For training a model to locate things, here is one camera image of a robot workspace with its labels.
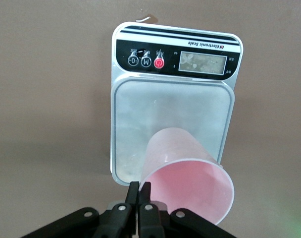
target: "screw head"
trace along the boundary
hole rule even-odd
[[[182,211],[176,212],[176,216],[179,217],[179,218],[184,218],[185,215],[186,214],[184,212],[182,212]]]
[[[124,211],[124,210],[126,209],[126,206],[121,205],[121,206],[118,207],[118,209],[119,209],[120,211]]]
[[[90,216],[92,216],[92,215],[93,215],[92,212],[86,212],[86,213],[84,214],[84,217],[90,217]]]
[[[145,206],[146,211],[150,211],[151,209],[153,209],[153,207],[150,204]]]

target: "display screen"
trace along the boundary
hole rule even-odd
[[[179,71],[223,75],[226,56],[181,51]]]

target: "pink plastic cup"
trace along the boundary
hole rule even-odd
[[[149,141],[141,187],[151,182],[151,200],[168,213],[187,208],[218,224],[230,211],[234,186],[230,176],[187,131],[166,128]]]

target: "power button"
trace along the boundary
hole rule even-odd
[[[164,64],[165,64],[165,62],[164,62],[164,60],[163,60],[162,58],[156,58],[156,59],[154,60],[154,66],[155,66],[156,68],[163,68],[163,67],[164,67]]]
[[[165,65],[165,61],[164,61],[164,58],[163,58],[163,52],[161,52],[161,50],[157,51],[156,52],[157,54],[157,57],[156,59],[154,60],[154,66],[155,68],[163,68],[164,65]]]

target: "tare button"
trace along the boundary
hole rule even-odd
[[[131,49],[131,55],[128,57],[127,62],[130,66],[137,66],[139,63],[139,58],[136,55],[135,49]]]
[[[156,52],[156,54],[157,54],[157,57],[154,60],[154,66],[156,68],[163,68],[165,65],[165,61],[164,61],[164,57],[163,57],[164,53],[161,50],[159,50]]]
[[[150,51],[144,51],[144,55],[141,58],[141,65],[144,68],[148,68],[151,65],[151,58],[149,57],[149,55],[150,55]]]

